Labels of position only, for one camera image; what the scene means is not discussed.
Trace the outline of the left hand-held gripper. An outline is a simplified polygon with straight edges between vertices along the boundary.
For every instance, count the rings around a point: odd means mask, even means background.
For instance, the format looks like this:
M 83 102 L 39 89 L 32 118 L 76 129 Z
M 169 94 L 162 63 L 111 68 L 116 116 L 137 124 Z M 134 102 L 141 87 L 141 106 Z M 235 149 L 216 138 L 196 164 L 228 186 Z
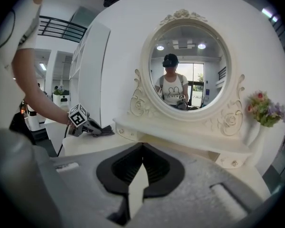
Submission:
M 102 128 L 93 119 L 89 117 L 89 112 L 82 104 L 77 104 L 69 111 L 68 118 L 71 125 L 68 134 L 72 136 L 80 136 L 83 132 L 100 135 Z

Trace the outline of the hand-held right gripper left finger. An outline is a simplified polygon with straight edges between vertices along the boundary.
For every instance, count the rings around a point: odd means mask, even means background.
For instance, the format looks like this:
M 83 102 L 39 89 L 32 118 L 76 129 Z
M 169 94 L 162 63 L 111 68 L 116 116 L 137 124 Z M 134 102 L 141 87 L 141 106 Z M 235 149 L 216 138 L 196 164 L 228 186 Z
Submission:
M 120 208 L 108 216 L 118 225 L 130 221 L 129 186 L 143 162 L 143 144 L 134 146 L 102 161 L 96 168 L 96 175 L 107 192 L 122 197 Z

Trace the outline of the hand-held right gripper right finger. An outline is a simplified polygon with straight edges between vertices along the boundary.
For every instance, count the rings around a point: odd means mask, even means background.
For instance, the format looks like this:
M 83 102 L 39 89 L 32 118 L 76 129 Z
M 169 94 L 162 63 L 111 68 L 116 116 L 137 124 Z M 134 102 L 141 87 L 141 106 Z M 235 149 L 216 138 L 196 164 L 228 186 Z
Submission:
M 185 168 L 176 158 L 144 143 L 142 145 L 142 164 L 149 186 L 143 191 L 144 197 L 165 197 L 183 181 Z

